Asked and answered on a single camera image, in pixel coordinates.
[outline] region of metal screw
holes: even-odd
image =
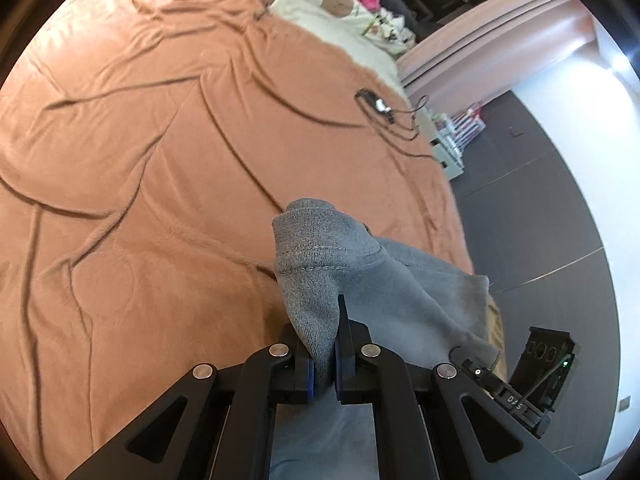
[[[275,345],[271,345],[269,353],[274,357],[284,357],[289,353],[289,347],[284,343],[276,343]]]
[[[380,347],[371,343],[364,345],[360,351],[364,357],[378,357],[380,355]]]
[[[450,365],[449,363],[439,365],[436,368],[436,372],[443,379],[453,379],[458,373],[456,371],[456,367],[454,365]]]
[[[193,376],[196,379],[208,379],[211,377],[212,373],[213,368],[211,367],[211,365],[198,365],[193,369]]]

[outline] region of orange blanket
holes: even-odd
[[[353,95],[402,99],[271,1],[71,0],[2,88],[0,419],[42,480],[192,365],[275,340],[292,200],[471,270],[439,165]]]

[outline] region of pink curtain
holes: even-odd
[[[453,114],[486,103],[595,38],[578,0],[488,0],[398,60],[413,104]]]

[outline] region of gray floor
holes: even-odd
[[[487,129],[452,181],[469,253],[502,311],[510,374],[530,326],[566,330],[578,343],[543,442],[582,474],[600,465],[617,400],[620,341],[606,255],[564,161],[515,95],[483,113]]]

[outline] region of brown patch on pillow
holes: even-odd
[[[353,10],[353,0],[322,0],[320,7],[336,18],[345,18]]]

